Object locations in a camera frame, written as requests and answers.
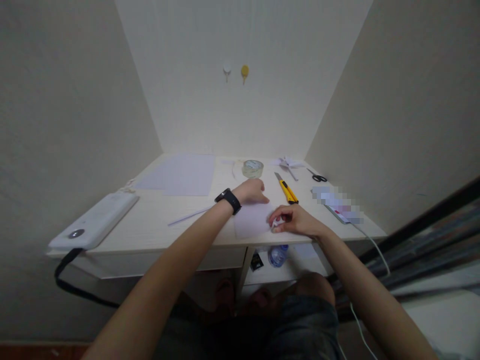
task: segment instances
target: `desk drawer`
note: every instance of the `desk drawer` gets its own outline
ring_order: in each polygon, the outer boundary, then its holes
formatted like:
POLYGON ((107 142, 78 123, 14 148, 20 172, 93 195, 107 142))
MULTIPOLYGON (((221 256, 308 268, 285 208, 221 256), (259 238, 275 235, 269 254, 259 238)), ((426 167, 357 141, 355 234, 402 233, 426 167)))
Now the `desk drawer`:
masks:
MULTIPOLYGON (((246 250, 246 247, 211 249, 198 270, 241 268, 246 250)), ((99 279, 142 276, 162 253, 163 251, 122 254, 86 253, 77 257, 72 264, 99 279)))

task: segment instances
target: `white desk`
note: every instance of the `white desk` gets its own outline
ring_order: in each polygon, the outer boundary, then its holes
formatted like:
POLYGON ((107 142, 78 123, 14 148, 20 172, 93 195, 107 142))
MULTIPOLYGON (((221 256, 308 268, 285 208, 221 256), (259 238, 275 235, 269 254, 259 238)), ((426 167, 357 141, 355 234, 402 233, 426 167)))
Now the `white desk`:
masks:
MULTIPOLYGON (((162 154, 159 156, 136 179, 142 179, 169 156, 171 155, 162 154)), ((215 197, 223 190, 226 188, 233 189, 246 180, 241 172, 241 162, 245 160, 248 160, 248 158, 217 157, 209 196, 163 196, 161 190, 137 189, 136 194, 140 196, 140 199, 133 208, 97 248, 79 256, 73 264, 100 279, 143 275, 162 252, 200 215, 173 226, 167 226, 167 224, 196 210, 212 205, 215 197), (226 163, 226 161, 236 161, 236 163, 232 165, 231 163, 226 163)), ((325 186, 326 183, 314 181, 306 168, 294 170, 298 177, 298 181, 295 181, 287 171, 279 166, 269 165, 273 159, 256 158, 256 160, 260 160, 265 165, 261 176, 265 184, 264 194, 270 199, 274 208, 288 204, 275 177, 274 172, 277 172, 292 188, 300 205, 331 228, 341 239, 344 241, 355 241, 365 238, 353 226, 340 223, 325 206, 318 204, 317 200, 313 199, 312 187, 325 186)), ((314 172, 316 171, 307 163, 305 165, 314 172)), ((192 180, 195 180, 195 174, 192 174, 192 180)), ((372 238, 386 236, 385 232, 368 217, 364 217, 361 227, 372 238)), ((243 287, 247 277, 247 284, 268 282, 269 279, 272 279, 272 281, 294 280, 295 274, 288 271, 288 267, 285 267, 286 265, 280 268, 281 270, 274 269, 265 261, 263 261, 264 267, 253 274, 249 270, 249 265, 255 248, 276 244, 311 242, 311 239, 306 236, 290 233, 274 234, 271 232, 266 232, 253 238, 237 239, 232 217, 215 239, 212 249, 200 265, 199 270, 239 268, 241 269, 241 271, 238 271, 237 279, 239 290, 243 287), (251 278, 253 275, 258 277, 259 280, 251 278)), ((60 258, 65 253, 50 250, 47 255, 52 258, 60 258)), ((319 271, 327 275, 331 270, 329 270, 330 266, 325 264, 325 262, 325 258, 320 254, 319 259, 309 259, 304 264, 301 264, 300 267, 303 267, 304 270, 319 271)))

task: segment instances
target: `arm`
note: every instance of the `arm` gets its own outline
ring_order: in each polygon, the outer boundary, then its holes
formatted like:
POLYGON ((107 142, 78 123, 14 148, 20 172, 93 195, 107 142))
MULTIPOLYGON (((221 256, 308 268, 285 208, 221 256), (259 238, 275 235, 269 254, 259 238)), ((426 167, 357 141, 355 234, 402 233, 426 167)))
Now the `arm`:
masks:
MULTIPOLYGON (((240 204, 268 203, 263 190, 260 179, 250 179, 232 193, 240 204)), ((180 235, 133 288, 83 359, 151 359, 180 292, 232 213, 232 206, 220 200, 180 235)))
POLYGON ((281 206, 269 219, 287 222, 274 232, 307 235, 318 241, 340 279, 355 312, 389 359, 437 359, 435 352, 400 303, 327 226, 299 205, 281 206))

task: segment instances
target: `wristwatch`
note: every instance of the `wristwatch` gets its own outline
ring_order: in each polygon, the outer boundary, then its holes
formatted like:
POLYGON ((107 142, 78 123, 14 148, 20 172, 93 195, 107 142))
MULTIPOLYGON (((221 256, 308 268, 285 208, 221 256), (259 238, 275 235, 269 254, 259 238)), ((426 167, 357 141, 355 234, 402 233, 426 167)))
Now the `wristwatch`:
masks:
POLYGON ((242 206, 240 205, 240 201, 237 197, 230 191, 230 188, 226 188, 220 195, 215 198, 215 202, 218 203, 220 200, 225 199, 227 200, 231 207, 233 208, 233 215, 238 213, 242 206))

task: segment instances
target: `blue bottle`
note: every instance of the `blue bottle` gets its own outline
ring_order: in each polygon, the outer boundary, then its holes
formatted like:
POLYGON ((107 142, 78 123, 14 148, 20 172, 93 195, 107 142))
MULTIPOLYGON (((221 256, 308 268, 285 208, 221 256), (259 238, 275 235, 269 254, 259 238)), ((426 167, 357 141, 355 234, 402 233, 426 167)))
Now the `blue bottle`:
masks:
POLYGON ((281 267, 287 259, 288 245, 272 246, 268 254, 268 262, 274 267, 281 267))

